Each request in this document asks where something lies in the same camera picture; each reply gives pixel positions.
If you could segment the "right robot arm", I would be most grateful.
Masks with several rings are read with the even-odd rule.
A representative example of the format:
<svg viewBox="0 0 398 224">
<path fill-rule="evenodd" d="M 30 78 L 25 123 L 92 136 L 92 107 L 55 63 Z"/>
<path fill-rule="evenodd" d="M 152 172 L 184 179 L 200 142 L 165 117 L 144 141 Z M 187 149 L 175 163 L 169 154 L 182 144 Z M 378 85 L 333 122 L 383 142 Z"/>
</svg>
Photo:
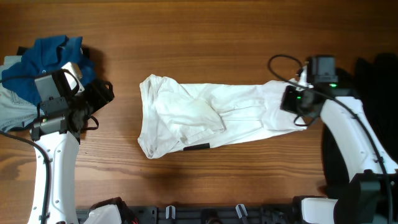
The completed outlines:
<svg viewBox="0 0 398 224">
<path fill-rule="evenodd" d="M 371 127 L 357 89 L 331 55 L 299 65 L 281 109 L 324 124 L 326 197 L 294 198 L 297 223 L 397 223 L 397 161 Z"/>
</svg>

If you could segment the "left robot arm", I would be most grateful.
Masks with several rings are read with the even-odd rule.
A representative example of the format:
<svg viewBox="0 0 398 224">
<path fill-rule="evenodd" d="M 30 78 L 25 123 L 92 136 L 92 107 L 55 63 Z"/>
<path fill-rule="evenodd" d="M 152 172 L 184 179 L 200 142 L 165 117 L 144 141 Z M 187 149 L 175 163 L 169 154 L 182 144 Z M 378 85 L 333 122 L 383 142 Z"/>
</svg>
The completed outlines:
<svg viewBox="0 0 398 224">
<path fill-rule="evenodd" d="M 82 86 L 66 69 L 35 78 L 44 115 L 33 123 L 34 199 L 29 223 L 77 223 L 75 164 L 81 132 L 93 113 L 114 99 L 111 82 L 95 78 Z"/>
</svg>

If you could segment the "white t-shirt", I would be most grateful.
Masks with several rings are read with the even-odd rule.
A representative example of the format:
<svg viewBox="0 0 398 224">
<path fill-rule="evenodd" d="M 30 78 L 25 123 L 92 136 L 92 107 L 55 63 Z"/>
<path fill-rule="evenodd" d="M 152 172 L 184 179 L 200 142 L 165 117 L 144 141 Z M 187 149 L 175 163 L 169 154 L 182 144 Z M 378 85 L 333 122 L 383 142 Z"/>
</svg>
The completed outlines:
<svg viewBox="0 0 398 224">
<path fill-rule="evenodd" d="M 158 159 L 302 131 L 303 119 L 280 108 L 287 85 L 182 84 L 152 74 L 139 85 L 143 118 L 137 141 L 147 158 Z"/>
</svg>

